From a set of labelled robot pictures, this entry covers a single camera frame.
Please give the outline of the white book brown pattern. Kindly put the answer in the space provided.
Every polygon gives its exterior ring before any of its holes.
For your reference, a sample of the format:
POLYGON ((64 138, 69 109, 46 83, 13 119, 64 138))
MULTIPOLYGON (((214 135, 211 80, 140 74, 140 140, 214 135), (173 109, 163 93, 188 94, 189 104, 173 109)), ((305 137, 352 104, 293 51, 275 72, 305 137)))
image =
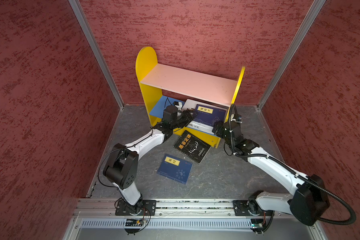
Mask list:
POLYGON ((192 108, 194 108, 197 104, 206 105, 206 106, 210 106, 210 107, 217 107, 217 108, 221 108, 221 109, 226 109, 226 110, 228 110, 226 107, 218 107, 218 106, 214 106, 214 105, 210 105, 210 104, 206 104, 206 103, 194 101, 194 100, 191 100, 191 99, 186 100, 185 105, 183 106, 182 110, 192 109, 192 108))

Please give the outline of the blue book yellow label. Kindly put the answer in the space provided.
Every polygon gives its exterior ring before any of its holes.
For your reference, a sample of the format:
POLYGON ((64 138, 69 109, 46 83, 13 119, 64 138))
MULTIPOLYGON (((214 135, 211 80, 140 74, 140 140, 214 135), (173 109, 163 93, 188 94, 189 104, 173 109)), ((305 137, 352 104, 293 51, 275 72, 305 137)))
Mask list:
POLYGON ((197 104, 192 111, 195 124, 205 128, 213 127, 215 123, 224 121, 227 112, 226 109, 201 104, 197 104))
POLYGON ((165 154, 157 174, 186 185, 192 167, 193 164, 191 162, 165 154))

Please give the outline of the blue book yellow label front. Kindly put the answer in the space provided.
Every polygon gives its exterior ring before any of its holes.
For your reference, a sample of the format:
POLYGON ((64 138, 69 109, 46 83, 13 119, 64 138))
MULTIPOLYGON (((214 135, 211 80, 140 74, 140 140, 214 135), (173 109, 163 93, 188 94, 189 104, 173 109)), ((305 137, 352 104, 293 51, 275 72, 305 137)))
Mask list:
POLYGON ((157 174, 186 185, 192 167, 193 164, 191 162, 165 154, 157 174))

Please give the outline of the white heritage cultural book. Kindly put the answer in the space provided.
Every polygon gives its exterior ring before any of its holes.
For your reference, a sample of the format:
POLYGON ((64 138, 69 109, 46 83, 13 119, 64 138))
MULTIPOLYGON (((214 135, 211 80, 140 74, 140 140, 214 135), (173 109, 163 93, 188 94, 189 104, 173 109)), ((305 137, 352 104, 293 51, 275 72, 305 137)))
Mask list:
POLYGON ((217 136, 213 132, 213 129, 214 129, 213 126, 208 126, 208 125, 205 125, 205 124, 202 124, 202 123, 198 123, 196 121, 190 122, 187 125, 187 128, 192 129, 192 130, 196 130, 196 131, 199 131, 199 132, 202 132, 202 133, 206 133, 206 134, 211 135, 211 136, 215 136, 215 137, 217 136))

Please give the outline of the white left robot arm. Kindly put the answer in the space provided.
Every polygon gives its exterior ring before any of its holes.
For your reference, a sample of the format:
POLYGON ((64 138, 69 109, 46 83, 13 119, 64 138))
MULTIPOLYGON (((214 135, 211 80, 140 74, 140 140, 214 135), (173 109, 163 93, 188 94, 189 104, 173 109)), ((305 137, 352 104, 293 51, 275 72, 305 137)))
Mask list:
POLYGON ((139 160, 156 146, 168 140, 174 130, 187 127, 197 116, 195 110, 180 111, 168 106, 163 118, 151 130, 138 140, 127 145, 116 144, 105 157, 103 176, 116 187, 123 200, 132 207, 140 207, 142 194, 136 187, 139 160))

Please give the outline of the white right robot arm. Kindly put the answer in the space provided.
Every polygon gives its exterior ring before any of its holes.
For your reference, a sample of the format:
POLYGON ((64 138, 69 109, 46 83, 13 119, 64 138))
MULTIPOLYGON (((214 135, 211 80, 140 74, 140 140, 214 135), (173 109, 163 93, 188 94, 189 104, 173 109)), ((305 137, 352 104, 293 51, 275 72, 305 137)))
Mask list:
POLYGON ((258 167, 288 191, 286 194, 256 191, 248 198, 247 209, 251 215, 259 216, 265 211, 282 212, 294 216, 306 226, 313 226, 329 208, 328 195, 321 191, 324 182, 320 177, 309 177, 292 169, 256 142, 245 139, 240 124, 219 121, 212 132, 225 141, 236 157, 258 167))

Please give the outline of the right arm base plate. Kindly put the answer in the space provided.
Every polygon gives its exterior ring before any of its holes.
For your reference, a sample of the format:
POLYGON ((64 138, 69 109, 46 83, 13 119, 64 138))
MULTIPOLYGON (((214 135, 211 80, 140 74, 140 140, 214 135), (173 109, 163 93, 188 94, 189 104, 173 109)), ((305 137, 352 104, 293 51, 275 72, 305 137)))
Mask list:
POLYGON ((233 200, 235 216, 270 217, 272 211, 264 211, 254 200, 233 200))

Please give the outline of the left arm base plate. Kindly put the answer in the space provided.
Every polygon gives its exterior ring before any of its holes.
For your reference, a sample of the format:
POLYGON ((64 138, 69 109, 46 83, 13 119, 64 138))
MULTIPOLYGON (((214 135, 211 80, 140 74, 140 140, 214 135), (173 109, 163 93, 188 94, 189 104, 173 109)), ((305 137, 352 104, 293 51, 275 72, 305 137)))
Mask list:
POLYGON ((130 205, 126 200, 120 200, 116 204, 116 216, 154 216, 156 200, 138 200, 135 205, 130 205))

